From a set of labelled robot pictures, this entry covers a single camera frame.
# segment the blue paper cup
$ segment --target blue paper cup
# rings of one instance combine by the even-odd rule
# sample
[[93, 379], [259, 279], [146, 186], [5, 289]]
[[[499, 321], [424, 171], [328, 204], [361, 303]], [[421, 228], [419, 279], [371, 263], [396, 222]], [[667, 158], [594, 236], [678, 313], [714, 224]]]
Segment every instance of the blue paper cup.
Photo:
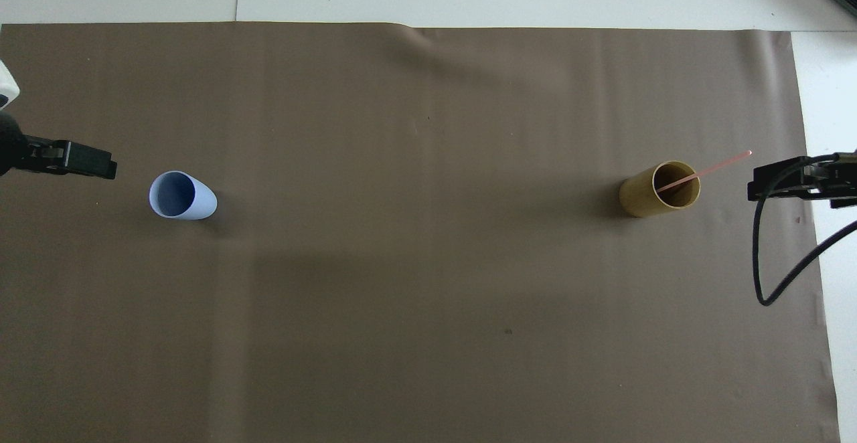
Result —
[[160, 217], [204, 219], [217, 209], [217, 197], [206, 184], [181, 171], [163, 172], [149, 188], [149, 205]]

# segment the robotic arm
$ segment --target robotic arm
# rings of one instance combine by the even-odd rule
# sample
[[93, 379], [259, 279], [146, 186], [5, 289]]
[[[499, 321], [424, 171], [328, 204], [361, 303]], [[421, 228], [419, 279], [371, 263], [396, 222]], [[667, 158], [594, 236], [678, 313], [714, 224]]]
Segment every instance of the robotic arm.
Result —
[[[0, 108], [19, 94], [9, 69], [0, 62]], [[15, 118], [0, 110], [0, 175], [10, 169], [45, 174], [78, 174], [103, 179], [116, 178], [116, 162], [109, 151], [72, 141], [52, 141], [24, 135]]]
[[857, 151], [819, 157], [795, 157], [753, 169], [753, 181], [747, 184], [747, 199], [756, 201], [753, 216], [753, 284], [756, 299], [763, 306], [771, 306], [806, 266], [830, 246], [857, 230], [857, 221], [853, 221], [818, 244], [765, 297], [759, 278], [759, 226], [765, 200], [771, 197], [829, 199], [830, 207], [834, 209], [857, 205]]

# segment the brown paper sheet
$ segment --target brown paper sheet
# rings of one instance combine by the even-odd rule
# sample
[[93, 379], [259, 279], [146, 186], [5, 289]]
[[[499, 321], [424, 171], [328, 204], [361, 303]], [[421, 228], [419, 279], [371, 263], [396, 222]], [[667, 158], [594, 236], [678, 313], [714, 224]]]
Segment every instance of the brown paper sheet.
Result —
[[[790, 37], [4, 25], [2, 441], [836, 441], [820, 274], [753, 297], [753, 166], [805, 153]], [[686, 211], [624, 217], [664, 160]], [[147, 205], [168, 169], [220, 208]], [[769, 204], [768, 290], [811, 248]]]

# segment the pink straw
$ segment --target pink straw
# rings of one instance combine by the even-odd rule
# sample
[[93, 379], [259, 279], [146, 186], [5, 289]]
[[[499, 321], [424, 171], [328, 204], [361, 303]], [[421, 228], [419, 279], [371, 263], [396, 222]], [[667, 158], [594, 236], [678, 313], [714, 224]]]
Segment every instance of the pink straw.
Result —
[[703, 175], [710, 174], [711, 172], [714, 172], [717, 169], [720, 169], [722, 167], [729, 165], [729, 163], [738, 162], [738, 160], [744, 159], [744, 157], [750, 157], [751, 154], [753, 154], [753, 151], [745, 151], [744, 153], [740, 153], [737, 156], [732, 157], [731, 159], [726, 159], [723, 162], [717, 163], [717, 165], [710, 166], [709, 168], [705, 169], [704, 171], [699, 171], [695, 174], [688, 175], [687, 177], [685, 177], [683, 179], [679, 179], [677, 181], [674, 181], [674, 183], [668, 183], [667, 185], [661, 187], [661, 189], [656, 190], [655, 192], [661, 193], [667, 189], [673, 189], [673, 187], [675, 187], [677, 185], [686, 183], [687, 181], [691, 181], [691, 180], [697, 179], [699, 177], [703, 177]]

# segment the cup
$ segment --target cup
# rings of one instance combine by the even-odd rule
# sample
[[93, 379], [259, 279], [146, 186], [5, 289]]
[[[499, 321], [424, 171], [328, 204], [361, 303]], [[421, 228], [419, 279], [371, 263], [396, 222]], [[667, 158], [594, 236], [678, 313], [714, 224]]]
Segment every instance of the cup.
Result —
[[181, 171], [163, 172], [149, 188], [149, 205], [160, 217], [204, 219], [217, 209], [217, 197], [206, 184]]
[[649, 217], [679, 211], [699, 198], [699, 178], [658, 193], [668, 183], [694, 174], [694, 168], [678, 160], [658, 163], [630, 177], [619, 188], [619, 204], [633, 217]]

